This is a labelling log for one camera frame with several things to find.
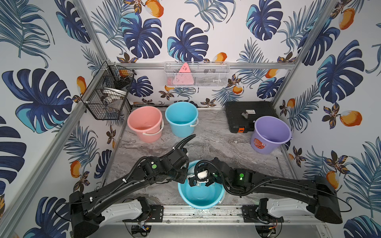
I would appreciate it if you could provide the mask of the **teal bucket with label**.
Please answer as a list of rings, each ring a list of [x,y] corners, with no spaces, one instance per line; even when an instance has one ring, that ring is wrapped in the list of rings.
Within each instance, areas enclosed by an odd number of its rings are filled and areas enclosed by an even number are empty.
[[[198,160],[190,162],[187,179],[194,175],[194,167],[197,162]],[[214,183],[205,186],[205,183],[200,183],[190,186],[187,179],[185,183],[178,183],[178,191],[183,201],[189,206],[196,209],[209,209],[223,201],[225,197],[223,185]]]

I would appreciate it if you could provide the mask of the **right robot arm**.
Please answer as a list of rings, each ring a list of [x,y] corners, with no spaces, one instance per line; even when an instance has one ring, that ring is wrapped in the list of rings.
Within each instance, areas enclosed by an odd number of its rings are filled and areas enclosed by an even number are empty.
[[[205,182],[206,186],[221,184],[234,196],[251,193],[268,193],[298,200],[307,204],[307,211],[315,218],[330,224],[341,224],[342,211],[333,186],[322,176],[313,179],[289,179],[262,174],[250,169],[231,168],[227,163],[214,158],[200,160],[194,166],[194,175],[188,179],[190,186]]]

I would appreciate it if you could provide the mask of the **pink plastic bucket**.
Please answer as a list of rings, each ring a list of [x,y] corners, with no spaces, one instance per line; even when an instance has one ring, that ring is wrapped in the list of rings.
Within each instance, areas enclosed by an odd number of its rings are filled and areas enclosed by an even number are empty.
[[[162,112],[156,107],[144,106],[133,110],[127,123],[142,142],[153,143],[160,139],[164,129]]]

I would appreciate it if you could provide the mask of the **purple plastic bucket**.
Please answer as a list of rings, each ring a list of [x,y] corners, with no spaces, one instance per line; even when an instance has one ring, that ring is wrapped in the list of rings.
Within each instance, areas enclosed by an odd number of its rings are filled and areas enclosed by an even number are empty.
[[[276,117],[260,117],[254,122],[254,128],[251,146],[261,154],[270,154],[292,139],[290,127]]]

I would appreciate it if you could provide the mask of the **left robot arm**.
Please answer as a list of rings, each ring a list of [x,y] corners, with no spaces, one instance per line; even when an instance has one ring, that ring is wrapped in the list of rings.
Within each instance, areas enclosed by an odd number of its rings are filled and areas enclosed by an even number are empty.
[[[102,212],[137,190],[164,181],[185,183],[190,162],[185,145],[194,138],[194,134],[186,137],[161,157],[139,158],[128,174],[107,186],[88,193],[73,192],[69,196],[73,236],[86,238],[95,233],[106,219]]]

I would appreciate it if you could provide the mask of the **teal plastic bucket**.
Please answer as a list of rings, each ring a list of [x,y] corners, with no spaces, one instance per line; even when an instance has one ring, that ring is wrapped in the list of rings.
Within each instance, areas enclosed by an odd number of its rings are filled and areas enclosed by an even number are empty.
[[[166,109],[165,118],[175,136],[188,137],[198,125],[198,109],[189,102],[177,102]]]

